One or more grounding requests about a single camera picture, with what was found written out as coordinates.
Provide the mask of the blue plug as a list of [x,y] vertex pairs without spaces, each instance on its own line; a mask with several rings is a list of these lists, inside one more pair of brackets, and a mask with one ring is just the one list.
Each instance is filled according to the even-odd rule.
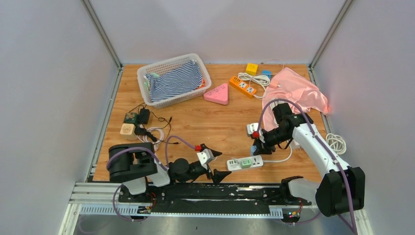
[[260,150],[258,150],[258,148],[255,145],[253,145],[250,148],[250,153],[252,156],[257,156],[260,155]]

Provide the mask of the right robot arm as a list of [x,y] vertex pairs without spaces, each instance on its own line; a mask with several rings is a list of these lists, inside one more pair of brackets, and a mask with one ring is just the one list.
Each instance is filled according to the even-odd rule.
[[289,147],[296,141],[320,173],[322,180],[318,184],[302,176],[283,179],[279,191],[281,201],[290,205],[298,198],[305,199],[316,204],[326,217],[361,210],[365,203],[364,171],[351,167],[328,145],[308,114],[294,114],[289,105],[290,101],[280,99],[273,108],[277,128],[262,129],[262,120],[247,125],[256,154],[272,154],[283,142]]

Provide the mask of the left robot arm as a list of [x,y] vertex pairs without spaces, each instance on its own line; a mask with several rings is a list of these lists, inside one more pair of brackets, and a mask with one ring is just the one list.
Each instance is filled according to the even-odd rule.
[[148,180],[156,187],[164,187],[174,182],[190,183],[206,175],[217,185],[231,174],[230,171],[219,171],[209,166],[222,155],[221,152],[205,144],[197,145],[195,151],[198,160],[193,163],[179,158],[164,165],[156,156],[152,143],[118,144],[108,150],[106,169],[110,182],[121,183],[138,202],[145,202],[150,196]]

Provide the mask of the white power strip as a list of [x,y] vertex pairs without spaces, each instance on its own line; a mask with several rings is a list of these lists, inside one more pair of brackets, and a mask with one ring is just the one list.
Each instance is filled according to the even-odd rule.
[[227,161],[228,171],[241,171],[253,168],[261,168],[264,161],[260,155],[231,159]]

